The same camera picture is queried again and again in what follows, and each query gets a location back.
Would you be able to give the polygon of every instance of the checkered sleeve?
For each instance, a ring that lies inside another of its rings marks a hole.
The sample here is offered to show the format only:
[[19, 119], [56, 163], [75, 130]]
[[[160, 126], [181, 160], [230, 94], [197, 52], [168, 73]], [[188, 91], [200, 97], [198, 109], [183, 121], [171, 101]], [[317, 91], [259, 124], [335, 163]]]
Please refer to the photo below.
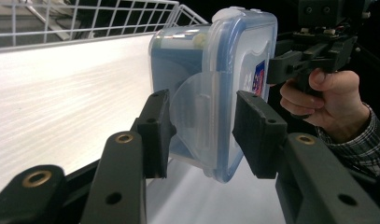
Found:
[[349, 142], [335, 144], [323, 129], [316, 127], [316, 131], [318, 137], [339, 159], [371, 172], [372, 175], [380, 175], [380, 121], [371, 108], [370, 111], [370, 124], [366, 130]]

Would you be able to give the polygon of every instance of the sticker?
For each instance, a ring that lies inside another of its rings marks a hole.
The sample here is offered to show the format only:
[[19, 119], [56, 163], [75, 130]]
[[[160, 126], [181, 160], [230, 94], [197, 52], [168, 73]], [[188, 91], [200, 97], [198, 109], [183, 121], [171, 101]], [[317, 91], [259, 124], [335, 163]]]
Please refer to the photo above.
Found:
[[261, 96], [262, 94], [262, 84], [265, 73], [265, 61], [262, 61], [256, 66], [256, 72], [253, 78], [253, 87], [252, 90], [254, 94]]

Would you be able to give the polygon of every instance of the person's arm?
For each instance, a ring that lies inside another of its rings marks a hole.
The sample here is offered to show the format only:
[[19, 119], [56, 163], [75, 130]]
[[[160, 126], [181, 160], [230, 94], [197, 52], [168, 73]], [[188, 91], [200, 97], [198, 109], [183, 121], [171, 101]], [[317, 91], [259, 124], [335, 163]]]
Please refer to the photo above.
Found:
[[309, 85], [322, 96], [305, 94], [289, 80], [280, 90], [281, 105], [292, 114], [311, 116], [318, 136], [338, 156], [353, 166], [380, 174], [380, 121], [359, 96], [359, 77], [351, 71], [325, 74], [314, 70]]

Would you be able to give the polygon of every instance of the clear plastic container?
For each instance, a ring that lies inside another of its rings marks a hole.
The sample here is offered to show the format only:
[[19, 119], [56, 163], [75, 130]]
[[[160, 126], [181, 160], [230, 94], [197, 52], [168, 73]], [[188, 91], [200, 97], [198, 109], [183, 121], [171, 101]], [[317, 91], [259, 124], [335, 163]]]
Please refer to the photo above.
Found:
[[266, 76], [274, 57], [276, 17], [230, 7], [209, 25], [160, 30], [149, 45], [153, 91], [169, 89], [177, 134], [172, 158], [228, 182], [243, 158], [232, 129], [236, 92], [268, 99]]

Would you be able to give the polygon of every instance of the wire rack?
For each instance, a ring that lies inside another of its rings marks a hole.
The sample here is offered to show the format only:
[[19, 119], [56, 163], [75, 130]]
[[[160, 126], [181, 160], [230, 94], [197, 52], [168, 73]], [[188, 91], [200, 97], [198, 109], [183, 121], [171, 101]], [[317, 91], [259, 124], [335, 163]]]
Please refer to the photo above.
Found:
[[176, 1], [0, 0], [0, 48], [204, 23]]

